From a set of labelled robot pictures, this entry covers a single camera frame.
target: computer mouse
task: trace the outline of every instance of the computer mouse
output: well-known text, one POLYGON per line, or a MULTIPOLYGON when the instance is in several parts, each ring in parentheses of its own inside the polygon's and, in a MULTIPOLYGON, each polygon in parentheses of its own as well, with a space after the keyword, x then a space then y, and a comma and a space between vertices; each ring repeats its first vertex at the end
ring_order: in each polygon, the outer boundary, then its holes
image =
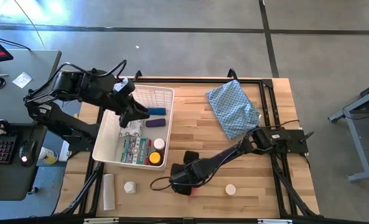
POLYGON ((35 140, 25 140, 20 146, 20 162, 24 167, 31 166, 35 161, 35 140))

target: white box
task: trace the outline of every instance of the white box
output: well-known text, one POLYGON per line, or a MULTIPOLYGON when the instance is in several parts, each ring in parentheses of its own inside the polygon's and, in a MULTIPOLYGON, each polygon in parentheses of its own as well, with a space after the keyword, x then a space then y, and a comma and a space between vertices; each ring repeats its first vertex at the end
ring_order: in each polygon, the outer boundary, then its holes
POLYGON ((174 102, 174 90, 171 88, 157 87, 157 86, 143 86, 136 85, 136 89, 133 91, 134 99, 145 106, 146 108, 165 108, 165 116, 151 115, 149 119, 166 119, 166 126, 159 128, 147 128, 143 127, 141 137, 149 138, 154 142, 157 138, 162 138, 166 142, 164 160, 160 166, 147 166, 142 164, 127 164, 121 162, 121 155, 123 152, 124 138, 119 137, 119 116, 115 115, 110 110, 105 110, 103 120, 101 122, 100 130, 98 131, 97 140, 93 149, 93 159, 108 164, 131 167, 147 170, 164 170, 167 164, 167 152, 169 149, 170 130, 173 120, 173 102, 174 102))

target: white lid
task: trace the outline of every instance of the white lid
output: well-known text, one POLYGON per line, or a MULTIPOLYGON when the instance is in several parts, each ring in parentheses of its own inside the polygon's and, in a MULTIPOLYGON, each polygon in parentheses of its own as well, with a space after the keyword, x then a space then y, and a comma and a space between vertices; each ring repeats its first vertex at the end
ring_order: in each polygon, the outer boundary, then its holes
POLYGON ((226 193, 227 193, 228 195, 234 195, 234 194, 235 194, 235 192, 236 192, 236 188, 235 188, 235 186, 234 186, 234 185, 232 185, 232 184, 228 184, 228 185, 226 186, 226 193))
POLYGON ((126 193, 131 193, 134 191, 134 183, 133 182, 127 182, 124 186, 123 189, 126 193))
POLYGON ((155 139, 154 148, 157 150, 162 150, 165 148, 165 141, 163 139, 155 139))

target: blue cloth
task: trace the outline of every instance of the blue cloth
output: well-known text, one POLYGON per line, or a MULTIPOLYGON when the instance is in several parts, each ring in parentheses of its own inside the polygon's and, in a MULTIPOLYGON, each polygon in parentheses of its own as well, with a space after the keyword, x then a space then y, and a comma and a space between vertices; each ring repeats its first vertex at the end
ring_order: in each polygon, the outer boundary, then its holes
POLYGON ((253 106, 237 80, 208 91, 207 97, 230 140, 259 124, 259 110, 253 106))

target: wooden tabletop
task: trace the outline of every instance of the wooden tabletop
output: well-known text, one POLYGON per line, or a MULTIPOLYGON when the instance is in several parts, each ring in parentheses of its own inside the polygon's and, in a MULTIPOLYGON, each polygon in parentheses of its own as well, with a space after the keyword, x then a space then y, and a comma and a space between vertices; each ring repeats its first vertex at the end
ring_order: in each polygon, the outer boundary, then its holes
MULTIPOLYGON (((297 119, 289 80, 274 78, 273 84, 280 121, 283 123, 297 119)), ((273 170, 268 155, 247 154, 225 164, 207 185, 196 189, 191 196, 179 195, 172 189, 152 191, 149 188, 151 181, 169 175, 172 163, 181 164, 186 150, 198 151, 200 157, 210 157, 232 146, 237 140, 228 140, 205 96, 207 91, 221 84, 147 83, 143 85, 169 87, 175 91, 174 118, 166 170, 159 172, 106 164, 104 173, 115 175, 116 209, 103 211, 103 187, 101 186, 98 217, 279 217, 273 170), (127 181, 137 183, 135 194, 126 194, 123 190, 123 185, 127 181), (234 196, 225 195, 224 189, 227 184, 233 184, 236 187, 234 196)), ((241 86, 255 107, 261 110, 258 85, 241 84, 241 86)), ((266 97, 269 114, 272 114, 268 91, 266 91, 266 97)), ((95 123, 97 114, 97 107, 83 103, 79 119, 87 123, 95 123)), ((264 125, 263 121, 264 118, 261 118, 261 126, 264 125)), ((289 123, 284 127, 297 129, 299 125, 289 123)), ((88 158, 89 152, 80 152, 67 162, 56 212, 67 207, 83 187, 88 158)), ((297 154, 289 154, 288 162, 294 188, 309 208, 319 213, 306 160, 297 154)), ((160 183, 160 186, 167 185, 167 181, 160 183)), ((283 192, 287 211, 290 211, 284 187, 283 192)))

